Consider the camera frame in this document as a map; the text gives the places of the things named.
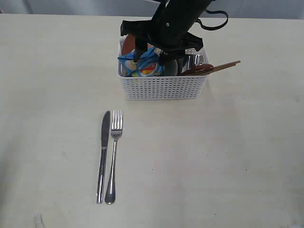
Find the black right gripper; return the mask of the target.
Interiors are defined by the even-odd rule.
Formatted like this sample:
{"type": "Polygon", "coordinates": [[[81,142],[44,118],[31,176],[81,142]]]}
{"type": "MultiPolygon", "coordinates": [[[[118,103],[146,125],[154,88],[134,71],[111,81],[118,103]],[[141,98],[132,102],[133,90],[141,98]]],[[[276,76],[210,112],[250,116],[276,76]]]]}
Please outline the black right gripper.
{"type": "Polygon", "coordinates": [[[135,37],[134,62],[152,44],[163,52],[159,65],[179,59],[181,52],[189,48],[199,51],[203,47],[202,38],[189,29],[204,11],[202,0],[162,0],[150,20],[127,21],[121,23],[121,36],[131,34],[135,37]]]}

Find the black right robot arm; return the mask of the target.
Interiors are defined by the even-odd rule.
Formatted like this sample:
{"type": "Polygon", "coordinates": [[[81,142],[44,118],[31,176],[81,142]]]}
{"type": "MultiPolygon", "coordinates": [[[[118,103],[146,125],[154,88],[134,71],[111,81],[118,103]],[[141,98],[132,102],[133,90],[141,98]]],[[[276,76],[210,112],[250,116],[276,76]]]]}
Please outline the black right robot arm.
{"type": "Polygon", "coordinates": [[[186,49],[199,51],[203,47],[202,38],[188,31],[210,3],[210,0],[162,0],[150,20],[122,21],[121,36],[135,37],[134,62],[147,51],[148,44],[164,52],[162,64],[181,58],[186,49]]]}

